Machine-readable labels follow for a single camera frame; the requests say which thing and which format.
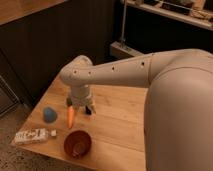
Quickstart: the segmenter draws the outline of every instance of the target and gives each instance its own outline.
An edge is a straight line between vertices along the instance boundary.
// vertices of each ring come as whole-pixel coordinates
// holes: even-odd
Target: bowl
[[[85,156],[91,148],[91,137],[85,131],[74,131],[64,141],[65,153],[73,158]]]

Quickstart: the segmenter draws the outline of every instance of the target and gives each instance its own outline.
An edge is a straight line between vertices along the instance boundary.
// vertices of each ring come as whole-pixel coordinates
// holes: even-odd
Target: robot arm
[[[60,72],[73,105],[92,108],[90,84],[148,87],[148,171],[213,170],[213,55],[176,50],[92,66],[79,56]]]
[[[198,53],[201,53],[201,56],[208,54],[200,50],[176,50],[96,66],[92,65],[89,58],[81,55],[62,68],[60,78],[71,87],[70,98],[74,107],[87,106],[92,109],[89,85],[149,87],[153,79],[174,60],[193,57]]]

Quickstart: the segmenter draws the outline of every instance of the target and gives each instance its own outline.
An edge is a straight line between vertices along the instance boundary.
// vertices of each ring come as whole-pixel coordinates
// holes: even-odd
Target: speckled floor
[[[0,171],[89,171],[11,146],[10,142],[28,114],[29,109],[19,105],[0,118]]]

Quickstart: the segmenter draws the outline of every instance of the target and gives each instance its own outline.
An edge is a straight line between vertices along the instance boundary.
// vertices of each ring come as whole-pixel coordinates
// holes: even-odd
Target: blue object
[[[57,119],[57,113],[51,107],[45,107],[43,110],[44,122],[52,123]]]

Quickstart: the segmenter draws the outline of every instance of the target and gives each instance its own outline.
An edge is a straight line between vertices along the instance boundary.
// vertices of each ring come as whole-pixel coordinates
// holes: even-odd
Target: orange carrot
[[[75,119],[75,111],[72,106],[69,106],[67,108],[67,123],[68,123],[68,128],[71,129],[74,123]]]

